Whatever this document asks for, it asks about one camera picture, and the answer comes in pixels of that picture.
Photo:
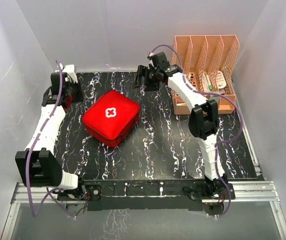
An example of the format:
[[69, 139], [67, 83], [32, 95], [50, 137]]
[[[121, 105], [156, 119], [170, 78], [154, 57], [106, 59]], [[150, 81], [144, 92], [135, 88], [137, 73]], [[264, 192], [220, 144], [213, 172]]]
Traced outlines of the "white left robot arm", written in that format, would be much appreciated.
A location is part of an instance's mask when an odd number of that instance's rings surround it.
[[54, 156], [55, 142], [67, 110], [72, 103], [83, 101], [75, 65], [61, 65], [50, 75], [50, 80], [51, 86], [43, 95], [41, 115], [33, 137], [25, 150], [16, 153], [15, 162], [25, 186], [55, 188], [59, 195], [82, 199], [86, 187], [81, 178], [65, 172]]

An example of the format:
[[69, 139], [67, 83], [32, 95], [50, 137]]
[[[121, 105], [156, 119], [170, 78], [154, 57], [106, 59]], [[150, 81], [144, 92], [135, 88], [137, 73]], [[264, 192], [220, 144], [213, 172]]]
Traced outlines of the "red black medicine case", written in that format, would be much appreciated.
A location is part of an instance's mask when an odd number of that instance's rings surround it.
[[116, 147], [138, 123], [140, 106], [123, 94], [110, 90], [82, 116], [85, 129], [108, 147]]

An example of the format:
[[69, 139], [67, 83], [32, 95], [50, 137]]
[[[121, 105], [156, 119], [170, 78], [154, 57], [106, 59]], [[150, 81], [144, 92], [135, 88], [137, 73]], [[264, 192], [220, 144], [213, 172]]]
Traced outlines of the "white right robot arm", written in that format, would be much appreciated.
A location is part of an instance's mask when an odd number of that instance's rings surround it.
[[187, 80], [183, 70], [169, 63], [164, 52], [150, 52], [147, 58], [150, 61], [148, 66], [138, 66], [136, 87], [144, 86], [147, 92], [157, 91], [160, 84], [165, 83], [179, 95], [190, 112], [188, 127], [200, 146], [204, 161], [205, 186], [202, 194], [213, 199], [221, 195], [230, 198], [231, 188], [217, 149], [218, 103], [200, 94]]

